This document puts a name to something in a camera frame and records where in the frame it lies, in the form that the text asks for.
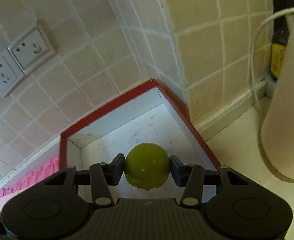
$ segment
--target wall socket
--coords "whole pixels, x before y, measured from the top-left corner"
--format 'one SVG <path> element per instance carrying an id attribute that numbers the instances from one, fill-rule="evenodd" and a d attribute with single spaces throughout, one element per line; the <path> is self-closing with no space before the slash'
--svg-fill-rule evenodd
<path id="1" fill-rule="evenodd" d="M 23 33 L 7 49 L 25 75 L 55 54 L 54 48 L 40 25 Z"/>
<path id="2" fill-rule="evenodd" d="M 5 97 L 25 75 L 56 53 L 37 24 L 0 53 L 0 96 Z"/>
<path id="3" fill-rule="evenodd" d="M 24 76 L 12 55 L 4 49 L 0 53 L 0 96 L 5 97 Z"/>

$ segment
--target green fruit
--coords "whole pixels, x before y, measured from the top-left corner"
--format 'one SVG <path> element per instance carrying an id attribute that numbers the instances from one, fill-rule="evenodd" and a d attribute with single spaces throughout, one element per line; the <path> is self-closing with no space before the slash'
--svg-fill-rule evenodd
<path id="1" fill-rule="evenodd" d="M 141 143 L 129 152 L 125 160 L 125 177 L 138 188 L 157 188 L 164 185 L 170 172 L 170 161 L 162 147 Z"/>

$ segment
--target pink towel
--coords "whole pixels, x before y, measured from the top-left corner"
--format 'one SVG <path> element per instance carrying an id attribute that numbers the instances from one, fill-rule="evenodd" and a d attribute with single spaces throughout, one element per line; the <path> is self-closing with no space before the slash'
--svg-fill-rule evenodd
<path id="1" fill-rule="evenodd" d="M 17 190 L 31 187 L 32 185 L 54 174 L 58 170 L 59 156 L 57 155 L 56 157 L 49 159 L 43 166 L 40 166 L 38 170 L 32 171 L 28 175 L 25 175 L 24 178 L 20 182 L 17 182 L 12 188 L 0 189 L 0 198 L 15 193 Z"/>

